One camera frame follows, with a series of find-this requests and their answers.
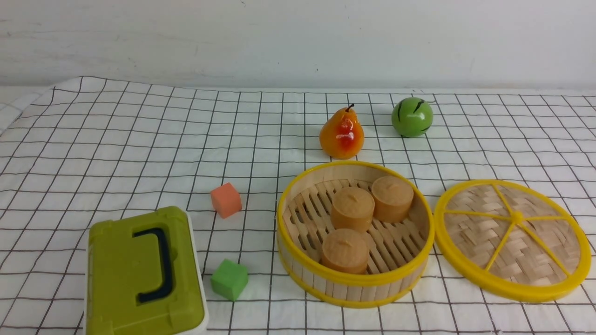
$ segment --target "orange cube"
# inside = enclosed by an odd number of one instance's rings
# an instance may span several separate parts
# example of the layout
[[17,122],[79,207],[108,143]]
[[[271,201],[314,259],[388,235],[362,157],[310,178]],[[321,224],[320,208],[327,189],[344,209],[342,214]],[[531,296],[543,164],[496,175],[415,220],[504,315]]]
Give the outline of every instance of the orange cube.
[[213,203],[213,208],[222,219],[242,210],[240,193],[230,183],[223,184],[211,191],[211,202]]

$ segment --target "pear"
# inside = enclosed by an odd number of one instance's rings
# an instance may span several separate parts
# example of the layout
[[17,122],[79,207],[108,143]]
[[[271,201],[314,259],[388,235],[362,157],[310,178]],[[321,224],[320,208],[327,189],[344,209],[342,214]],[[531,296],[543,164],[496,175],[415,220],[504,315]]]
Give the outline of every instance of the pear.
[[321,128],[319,143],[331,158],[350,159],[364,145],[364,130],[353,107],[354,104],[341,108]]

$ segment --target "green apple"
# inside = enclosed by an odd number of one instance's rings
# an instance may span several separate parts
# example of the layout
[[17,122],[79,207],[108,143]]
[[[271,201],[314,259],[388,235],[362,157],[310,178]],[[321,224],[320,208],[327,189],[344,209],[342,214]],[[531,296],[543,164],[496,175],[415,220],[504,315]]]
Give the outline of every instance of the green apple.
[[403,137],[418,137],[433,124],[433,110],[421,98],[405,98],[393,109],[391,123]]

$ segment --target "black handle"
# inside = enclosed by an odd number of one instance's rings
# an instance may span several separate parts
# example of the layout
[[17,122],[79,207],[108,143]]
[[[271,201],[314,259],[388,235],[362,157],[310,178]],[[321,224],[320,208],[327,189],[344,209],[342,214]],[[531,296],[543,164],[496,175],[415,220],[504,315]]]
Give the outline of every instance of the black handle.
[[172,260],[170,259],[170,248],[167,245],[166,233],[161,228],[150,228],[133,234],[133,237],[138,237],[147,234],[154,234],[157,237],[157,244],[159,245],[159,253],[162,263],[162,285],[156,290],[139,293],[136,298],[139,303],[150,302],[161,299],[170,295],[174,289],[174,274],[172,272]]

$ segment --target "toy box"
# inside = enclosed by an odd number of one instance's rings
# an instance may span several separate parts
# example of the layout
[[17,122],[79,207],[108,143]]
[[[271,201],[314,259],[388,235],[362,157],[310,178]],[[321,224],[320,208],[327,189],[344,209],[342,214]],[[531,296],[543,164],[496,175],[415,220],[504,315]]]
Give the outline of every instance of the toy box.
[[190,217],[177,207],[91,226],[84,333],[199,334],[209,314]]

